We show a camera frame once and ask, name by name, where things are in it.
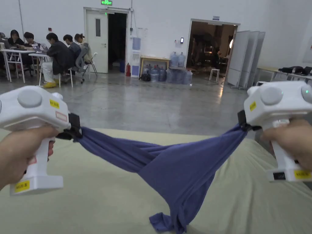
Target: green exit sign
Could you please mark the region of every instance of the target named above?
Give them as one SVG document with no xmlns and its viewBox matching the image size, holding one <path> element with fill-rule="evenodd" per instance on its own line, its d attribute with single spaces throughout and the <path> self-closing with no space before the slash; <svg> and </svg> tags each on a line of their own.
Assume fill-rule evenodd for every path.
<svg viewBox="0 0 312 234">
<path fill-rule="evenodd" d="M 113 2 L 110 1 L 110 0 L 105 0 L 105 1 L 101 1 L 101 4 L 102 4 L 102 5 L 111 6 L 111 5 L 113 5 Z"/>
</svg>

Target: red fire extinguisher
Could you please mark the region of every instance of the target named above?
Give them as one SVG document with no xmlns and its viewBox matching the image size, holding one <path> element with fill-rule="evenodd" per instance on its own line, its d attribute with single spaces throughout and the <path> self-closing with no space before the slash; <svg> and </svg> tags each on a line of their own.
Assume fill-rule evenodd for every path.
<svg viewBox="0 0 312 234">
<path fill-rule="evenodd" d="M 127 64 L 127 68 L 126 68 L 126 76 L 131 76 L 129 63 Z"/>
</svg>

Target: yellow label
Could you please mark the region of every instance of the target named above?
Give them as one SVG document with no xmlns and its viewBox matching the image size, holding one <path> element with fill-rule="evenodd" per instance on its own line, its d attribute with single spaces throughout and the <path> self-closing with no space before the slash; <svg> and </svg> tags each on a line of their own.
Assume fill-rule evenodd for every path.
<svg viewBox="0 0 312 234">
<path fill-rule="evenodd" d="M 250 109 L 250 111 L 253 111 L 256 107 L 257 107 L 256 102 L 253 102 L 253 103 L 250 105 L 249 109 Z"/>
<path fill-rule="evenodd" d="M 53 101 L 52 99 L 50 99 L 50 105 L 54 108 L 57 108 L 57 109 L 60 108 L 60 104 L 56 101 Z"/>
<path fill-rule="evenodd" d="M 15 192 L 19 193 L 21 191 L 28 190 L 29 188 L 30 188 L 29 180 L 25 180 L 15 185 Z"/>
<path fill-rule="evenodd" d="M 304 170 L 295 170 L 295 178 L 296 179 L 310 179 L 311 172 Z"/>
</svg>

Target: purple fabric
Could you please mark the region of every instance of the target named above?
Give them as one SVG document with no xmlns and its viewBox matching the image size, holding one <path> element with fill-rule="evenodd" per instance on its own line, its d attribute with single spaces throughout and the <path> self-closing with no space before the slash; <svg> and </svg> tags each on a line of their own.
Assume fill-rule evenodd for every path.
<svg viewBox="0 0 312 234">
<path fill-rule="evenodd" d="M 149 218 L 159 231 L 186 232 L 197 215 L 215 172 L 246 136 L 238 125 L 219 137 L 161 146 L 117 139 L 82 128 L 76 139 L 86 150 L 126 171 L 138 173 L 168 203 L 170 216 Z"/>
</svg>

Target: black clamp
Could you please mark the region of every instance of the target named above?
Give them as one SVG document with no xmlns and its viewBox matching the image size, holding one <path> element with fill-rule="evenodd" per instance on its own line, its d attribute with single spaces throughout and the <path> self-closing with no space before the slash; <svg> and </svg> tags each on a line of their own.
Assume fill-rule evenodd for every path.
<svg viewBox="0 0 312 234">
<path fill-rule="evenodd" d="M 250 130 L 257 131 L 257 130 L 262 129 L 262 127 L 260 126 L 251 126 L 250 124 L 247 123 L 245 110 L 241 110 L 240 112 L 238 112 L 237 117 L 238 117 L 238 124 L 244 132 L 248 132 Z"/>
<path fill-rule="evenodd" d="M 79 115 L 74 113 L 68 114 L 68 121 L 71 124 L 70 129 L 64 129 L 64 132 L 59 133 L 56 138 L 63 140 L 71 140 L 75 138 L 82 138 L 82 131 L 80 126 Z"/>
</svg>

